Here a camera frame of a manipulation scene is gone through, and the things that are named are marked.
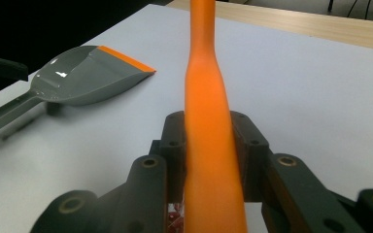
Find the white table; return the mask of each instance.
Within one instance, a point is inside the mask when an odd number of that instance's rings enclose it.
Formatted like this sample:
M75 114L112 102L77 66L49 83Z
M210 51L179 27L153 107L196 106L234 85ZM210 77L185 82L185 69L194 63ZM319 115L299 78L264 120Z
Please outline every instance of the white table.
M0 130L0 232L29 231L69 190L100 196L125 182L165 117L184 108L188 30L188 12L149 5L86 44L133 56L154 76L56 116L41 104ZM219 18L216 37L230 109L248 115L272 151L300 157L349 198L373 187L373 49ZM28 87L2 90L0 105ZM259 205L247 212L250 231L265 231Z

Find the orange stick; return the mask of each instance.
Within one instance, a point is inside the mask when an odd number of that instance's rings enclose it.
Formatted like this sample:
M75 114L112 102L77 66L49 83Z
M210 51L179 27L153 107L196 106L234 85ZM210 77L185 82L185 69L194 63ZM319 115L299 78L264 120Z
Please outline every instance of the orange stick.
M186 70L186 233L247 232L231 117L215 46L215 0L191 0Z

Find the gray object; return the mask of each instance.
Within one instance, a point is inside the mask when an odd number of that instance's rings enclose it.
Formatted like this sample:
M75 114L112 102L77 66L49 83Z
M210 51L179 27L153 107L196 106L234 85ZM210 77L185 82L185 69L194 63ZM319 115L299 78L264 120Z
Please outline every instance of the gray object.
M87 105L121 94L154 73L139 67L96 46L67 50L38 71L26 93L0 108L0 128L44 101Z

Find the dark background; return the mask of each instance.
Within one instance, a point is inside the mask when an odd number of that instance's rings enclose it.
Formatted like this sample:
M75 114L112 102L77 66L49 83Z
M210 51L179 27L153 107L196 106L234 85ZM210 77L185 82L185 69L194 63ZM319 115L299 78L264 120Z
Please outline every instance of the dark background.
M80 46L148 4L170 0L0 0L0 58L25 64L29 74ZM0 79L0 90L13 80Z

